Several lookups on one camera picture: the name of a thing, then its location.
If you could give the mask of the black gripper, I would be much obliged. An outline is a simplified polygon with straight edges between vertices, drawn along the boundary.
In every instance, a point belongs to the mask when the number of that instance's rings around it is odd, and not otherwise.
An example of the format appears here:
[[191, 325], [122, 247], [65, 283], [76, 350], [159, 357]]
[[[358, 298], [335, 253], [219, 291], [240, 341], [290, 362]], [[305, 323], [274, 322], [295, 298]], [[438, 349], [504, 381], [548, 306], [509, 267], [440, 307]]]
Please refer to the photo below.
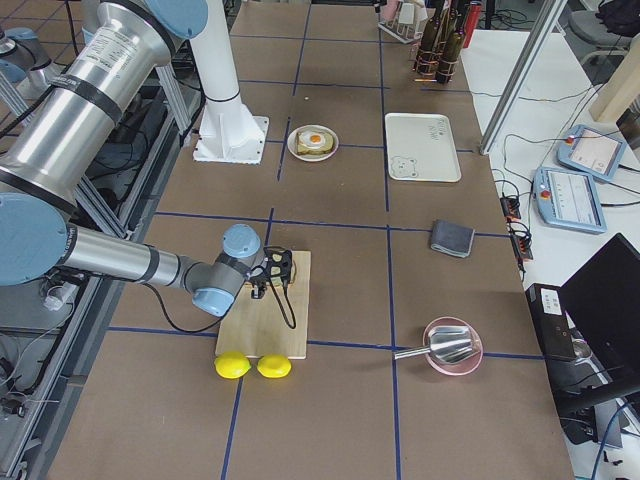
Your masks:
[[287, 293], [292, 282], [292, 251], [280, 246], [265, 246], [263, 252], [263, 261], [251, 270], [252, 299], [261, 299], [267, 285], [281, 286]]

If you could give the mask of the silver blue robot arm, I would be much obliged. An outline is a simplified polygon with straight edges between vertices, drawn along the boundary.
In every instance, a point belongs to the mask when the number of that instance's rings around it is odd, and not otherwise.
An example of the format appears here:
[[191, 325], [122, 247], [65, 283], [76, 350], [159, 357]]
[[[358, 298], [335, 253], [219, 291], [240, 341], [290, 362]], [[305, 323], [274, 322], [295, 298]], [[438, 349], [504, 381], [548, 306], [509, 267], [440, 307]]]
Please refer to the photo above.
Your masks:
[[243, 104], [219, 1], [104, 1], [99, 28], [52, 83], [37, 118], [1, 159], [1, 282], [56, 266], [176, 287], [221, 317], [264, 261], [249, 226], [230, 227], [210, 264], [70, 223], [74, 191], [151, 71], [189, 42], [205, 107], [194, 157], [257, 164], [268, 119]]

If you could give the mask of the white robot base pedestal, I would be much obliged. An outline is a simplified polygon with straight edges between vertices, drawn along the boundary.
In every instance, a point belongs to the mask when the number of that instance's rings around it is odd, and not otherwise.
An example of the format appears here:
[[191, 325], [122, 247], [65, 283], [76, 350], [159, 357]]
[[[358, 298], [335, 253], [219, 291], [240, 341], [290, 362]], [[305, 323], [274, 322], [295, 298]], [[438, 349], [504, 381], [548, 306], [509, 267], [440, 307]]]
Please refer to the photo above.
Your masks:
[[221, 1], [209, 1], [204, 30], [190, 41], [205, 106], [194, 159], [199, 162], [258, 164], [269, 127], [243, 103]]

